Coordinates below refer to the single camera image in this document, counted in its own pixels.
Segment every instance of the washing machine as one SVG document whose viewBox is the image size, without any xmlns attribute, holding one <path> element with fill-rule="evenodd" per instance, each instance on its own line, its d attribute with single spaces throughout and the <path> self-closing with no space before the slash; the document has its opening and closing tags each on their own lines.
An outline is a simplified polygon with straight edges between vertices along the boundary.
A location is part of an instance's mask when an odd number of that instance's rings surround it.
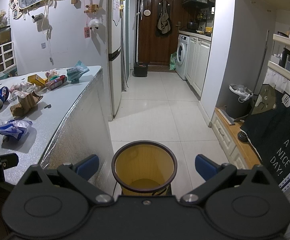
<svg viewBox="0 0 290 240">
<path fill-rule="evenodd" d="M 189 48 L 189 41 L 189 36 L 185 36 L 182 34 L 178 36 L 176 72 L 183 80 L 187 80 L 187 78 L 185 77 L 185 73 L 188 61 L 187 49 Z"/>
</svg>

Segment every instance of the trash bin rim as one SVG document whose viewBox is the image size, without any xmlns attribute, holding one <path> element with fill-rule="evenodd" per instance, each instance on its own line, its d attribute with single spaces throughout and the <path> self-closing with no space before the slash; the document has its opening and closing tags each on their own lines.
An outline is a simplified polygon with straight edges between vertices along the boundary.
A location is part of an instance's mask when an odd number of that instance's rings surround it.
<svg viewBox="0 0 290 240">
<path fill-rule="evenodd" d="M 155 188 L 152 188 L 151 190 L 141 190 L 141 189 L 137 189 L 137 188 L 134 188 L 134 187 L 131 187 L 129 185 L 127 185 L 126 183 L 124 183 L 117 175 L 116 171 L 115 171 L 115 163 L 116 163 L 116 160 L 118 158 L 118 156 L 126 149 L 132 147 L 132 146 L 136 146 L 136 145 L 141 145 L 141 144 L 148 144 L 148 145 L 154 145 L 154 146 L 157 146 L 163 150 L 165 150 L 169 155 L 170 157 L 172 158 L 173 160 L 173 164 L 174 164 L 174 171 L 172 173 L 172 175 L 169 177 L 169 179 L 161 186 L 159 187 L 155 187 Z M 113 176 L 115 178 L 115 180 L 121 185 L 123 186 L 124 188 L 126 188 L 127 190 L 130 190 L 130 191 L 133 191 L 133 192 L 137 192 L 137 193 L 154 193 L 154 192 L 157 192 L 159 190 L 162 190 L 164 188 L 166 188 L 167 185 L 169 185 L 173 179 L 175 178 L 176 176 L 176 173 L 177 173 L 177 160 L 176 160 L 176 157 L 175 155 L 173 154 L 173 152 L 168 148 L 166 147 L 165 145 L 161 144 L 161 143 L 158 143 L 158 142 L 153 142 L 153 141 L 135 141 L 135 142 L 131 142 L 131 143 L 128 143 L 126 145 L 124 145 L 123 147 L 121 147 L 114 155 L 113 159 L 112 159 L 112 173 L 113 173 Z"/>
</svg>

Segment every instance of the blue soda can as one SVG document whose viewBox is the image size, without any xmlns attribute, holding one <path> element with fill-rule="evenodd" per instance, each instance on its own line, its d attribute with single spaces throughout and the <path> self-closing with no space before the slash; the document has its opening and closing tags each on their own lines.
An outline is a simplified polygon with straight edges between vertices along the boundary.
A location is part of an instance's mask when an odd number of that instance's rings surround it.
<svg viewBox="0 0 290 240">
<path fill-rule="evenodd" d="M 2 87 L 0 89 L 0 109 L 3 107 L 4 102 L 9 98 L 9 94 L 8 87 Z"/>
</svg>

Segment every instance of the range hood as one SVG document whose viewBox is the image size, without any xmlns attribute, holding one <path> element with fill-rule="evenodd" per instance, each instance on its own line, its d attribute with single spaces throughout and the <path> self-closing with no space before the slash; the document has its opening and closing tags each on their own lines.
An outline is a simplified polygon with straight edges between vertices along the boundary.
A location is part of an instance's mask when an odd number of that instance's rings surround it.
<svg viewBox="0 0 290 240">
<path fill-rule="evenodd" d="M 208 7 L 208 0 L 183 0 L 183 5 L 192 5 L 201 8 Z"/>
</svg>

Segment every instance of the white tile floor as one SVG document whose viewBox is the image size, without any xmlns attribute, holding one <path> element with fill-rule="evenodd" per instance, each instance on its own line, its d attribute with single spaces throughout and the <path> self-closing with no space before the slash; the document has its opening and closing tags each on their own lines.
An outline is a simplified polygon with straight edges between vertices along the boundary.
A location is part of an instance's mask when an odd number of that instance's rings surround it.
<svg viewBox="0 0 290 240">
<path fill-rule="evenodd" d="M 178 199 L 204 183 L 195 169 L 197 154 L 219 164 L 228 162 L 214 132 L 206 126 L 198 99 L 177 73 L 149 72 L 146 78 L 130 75 L 128 86 L 114 121 L 109 123 L 114 152 L 137 140 L 167 146 L 178 163 L 172 182 Z"/>
</svg>

